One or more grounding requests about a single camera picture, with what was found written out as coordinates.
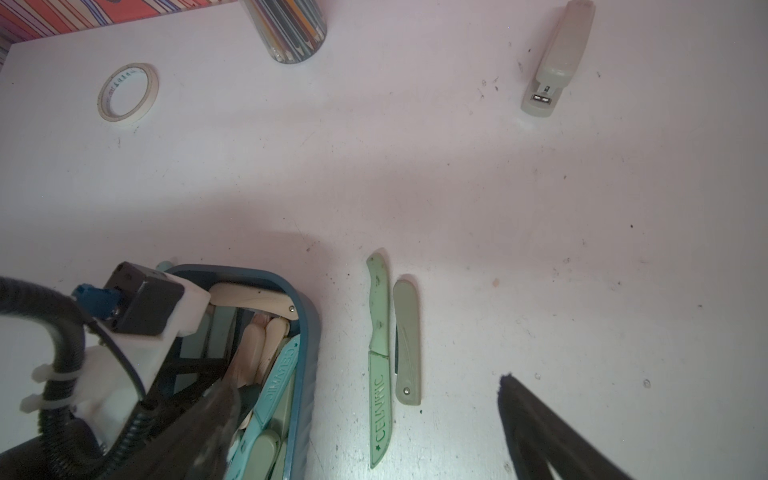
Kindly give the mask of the olive green folding knife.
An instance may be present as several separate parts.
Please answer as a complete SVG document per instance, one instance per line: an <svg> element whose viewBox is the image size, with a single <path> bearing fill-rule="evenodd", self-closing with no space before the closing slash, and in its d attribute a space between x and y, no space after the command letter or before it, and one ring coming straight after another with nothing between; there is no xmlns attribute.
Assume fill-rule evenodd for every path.
<svg viewBox="0 0 768 480"><path fill-rule="evenodd" d="M398 279L393 288L396 319L396 397L403 405L419 406L421 389L420 304L416 285Z"/></svg>

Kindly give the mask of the light green ceramic fruit knife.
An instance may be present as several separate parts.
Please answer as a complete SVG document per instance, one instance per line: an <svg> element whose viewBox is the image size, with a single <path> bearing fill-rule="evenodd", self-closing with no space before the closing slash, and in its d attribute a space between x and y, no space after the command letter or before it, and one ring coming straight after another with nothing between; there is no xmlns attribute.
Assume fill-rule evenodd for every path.
<svg viewBox="0 0 768 480"><path fill-rule="evenodd" d="M368 351L370 468L385 456L392 438L390 366L390 288L384 256L374 252L366 260L370 276L369 313L372 325Z"/></svg>

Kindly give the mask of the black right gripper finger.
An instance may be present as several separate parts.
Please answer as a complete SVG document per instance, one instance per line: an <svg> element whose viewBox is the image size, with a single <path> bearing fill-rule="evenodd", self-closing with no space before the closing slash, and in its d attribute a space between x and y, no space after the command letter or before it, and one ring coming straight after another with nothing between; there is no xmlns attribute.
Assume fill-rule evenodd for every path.
<svg viewBox="0 0 768 480"><path fill-rule="evenodd" d="M500 378L497 403L519 479L630 479L514 376Z"/></svg>

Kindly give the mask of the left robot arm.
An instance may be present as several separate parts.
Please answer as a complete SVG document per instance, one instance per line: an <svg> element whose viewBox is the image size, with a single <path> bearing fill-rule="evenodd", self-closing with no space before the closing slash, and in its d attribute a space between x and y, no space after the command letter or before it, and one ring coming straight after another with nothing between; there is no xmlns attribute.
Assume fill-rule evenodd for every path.
<svg viewBox="0 0 768 480"><path fill-rule="evenodd" d="M150 436L160 414L136 369L113 340L108 350L138 393L138 402L117 441L107 452L80 437L84 423L71 407L85 363L85 332L106 333L75 301L55 290L4 277L1 313L42 325L54 346L53 372L46 379L38 411L39 435L1 456L1 471L13 479L220 479L238 424L240 394L218 381L158 437Z"/></svg>

